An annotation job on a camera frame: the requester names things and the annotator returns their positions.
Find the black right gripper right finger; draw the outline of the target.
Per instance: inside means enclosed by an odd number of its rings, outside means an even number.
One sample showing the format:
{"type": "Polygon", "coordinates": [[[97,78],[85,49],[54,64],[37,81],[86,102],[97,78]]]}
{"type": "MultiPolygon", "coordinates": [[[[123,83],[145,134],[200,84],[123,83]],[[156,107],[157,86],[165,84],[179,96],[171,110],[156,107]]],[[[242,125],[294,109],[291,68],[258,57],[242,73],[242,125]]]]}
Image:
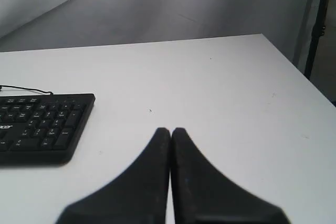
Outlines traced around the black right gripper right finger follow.
{"type": "Polygon", "coordinates": [[[172,133],[176,223],[289,223],[283,210],[241,188],[199,151],[186,129],[172,133]]]}

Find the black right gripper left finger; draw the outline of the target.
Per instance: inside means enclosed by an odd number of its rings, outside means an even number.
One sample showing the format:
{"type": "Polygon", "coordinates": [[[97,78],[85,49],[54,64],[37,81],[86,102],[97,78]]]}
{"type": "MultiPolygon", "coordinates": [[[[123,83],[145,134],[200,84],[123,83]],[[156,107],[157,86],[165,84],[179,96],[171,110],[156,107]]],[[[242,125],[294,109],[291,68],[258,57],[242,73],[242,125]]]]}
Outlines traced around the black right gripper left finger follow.
{"type": "Polygon", "coordinates": [[[169,177],[170,133],[158,128],[123,173],[68,205],[57,223],[165,223],[169,177]]]}

